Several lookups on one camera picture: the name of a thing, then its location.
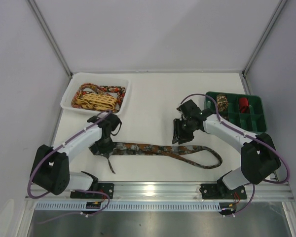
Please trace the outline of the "orange grey floral tie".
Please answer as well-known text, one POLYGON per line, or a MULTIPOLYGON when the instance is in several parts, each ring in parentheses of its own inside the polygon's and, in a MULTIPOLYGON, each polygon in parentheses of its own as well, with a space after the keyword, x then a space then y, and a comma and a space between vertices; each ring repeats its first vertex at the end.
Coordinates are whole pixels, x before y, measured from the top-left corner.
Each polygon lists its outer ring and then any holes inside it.
MULTIPOLYGON (((187 146, 160 146, 153 144, 141 144, 141 143, 126 143, 126 142, 114 142, 116 145, 116 149, 114 150, 112 156, 167 156, 171 157, 190 165, 193 165, 202 169, 214 169, 218 168, 222 165, 222 157, 213 149, 200 146, 200 145, 187 145, 187 146), (214 165, 202 165, 195 161, 186 159, 183 157, 184 155, 190 155, 201 151, 208 151, 211 153, 216 159, 217 163, 214 165)), ((110 162, 110 156, 104 156, 104 152, 102 153, 102 157, 105 157, 108 161, 109 168, 112 173, 115 173, 113 166, 110 162)))

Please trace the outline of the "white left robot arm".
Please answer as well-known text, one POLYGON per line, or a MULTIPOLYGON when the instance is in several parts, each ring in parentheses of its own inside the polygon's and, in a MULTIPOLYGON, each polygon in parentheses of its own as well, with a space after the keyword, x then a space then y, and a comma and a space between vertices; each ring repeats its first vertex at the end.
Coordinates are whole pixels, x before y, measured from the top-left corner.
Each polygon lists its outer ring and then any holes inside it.
POLYGON ((31 185, 36 184, 47 194, 60 195, 66 190, 72 192, 99 194, 98 179, 85 171, 71 172, 70 163, 85 149, 93 155, 109 158, 116 149, 112 140, 114 131, 119 131, 122 122, 112 113, 104 117, 92 116, 83 129, 58 146, 41 145, 36 152, 27 192, 32 199, 31 185))

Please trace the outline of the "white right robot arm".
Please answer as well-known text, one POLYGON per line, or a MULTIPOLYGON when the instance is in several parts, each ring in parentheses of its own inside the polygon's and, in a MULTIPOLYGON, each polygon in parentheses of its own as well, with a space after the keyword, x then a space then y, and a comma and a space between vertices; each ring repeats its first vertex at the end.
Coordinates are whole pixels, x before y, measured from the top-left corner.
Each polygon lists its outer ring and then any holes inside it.
POLYGON ((177 110, 181 117, 174 119, 173 143, 190 142, 195 131, 202 131, 220 138, 240 154, 240 167, 222 177, 227 189, 257 185, 281 166, 268 134, 243 130, 211 109, 201 110, 192 100, 180 104, 177 110))

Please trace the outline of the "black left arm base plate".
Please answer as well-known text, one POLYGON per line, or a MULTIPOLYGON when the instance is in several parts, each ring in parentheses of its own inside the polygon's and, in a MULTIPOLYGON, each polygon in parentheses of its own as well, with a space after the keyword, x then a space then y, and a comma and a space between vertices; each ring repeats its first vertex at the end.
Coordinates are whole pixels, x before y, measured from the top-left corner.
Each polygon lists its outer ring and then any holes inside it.
MULTIPOLYGON (((92 184, 88 191, 101 192, 113 198, 114 184, 113 183, 95 183, 92 184)), ((86 193, 86 192, 71 192, 70 198, 73 199, 106 199, 102 194, 86 193)))

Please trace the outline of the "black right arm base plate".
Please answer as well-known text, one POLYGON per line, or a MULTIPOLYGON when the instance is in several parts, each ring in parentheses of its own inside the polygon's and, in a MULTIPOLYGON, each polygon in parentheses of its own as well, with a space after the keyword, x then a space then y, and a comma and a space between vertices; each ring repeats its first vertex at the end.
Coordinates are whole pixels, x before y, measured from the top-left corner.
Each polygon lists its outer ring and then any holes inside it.
POLYGON ((217 183, 201 184, 199 191, 203 199, 247 199, 247 194, 244 186, 240 186, 234 190, 228 189, 224 184, 217 183))

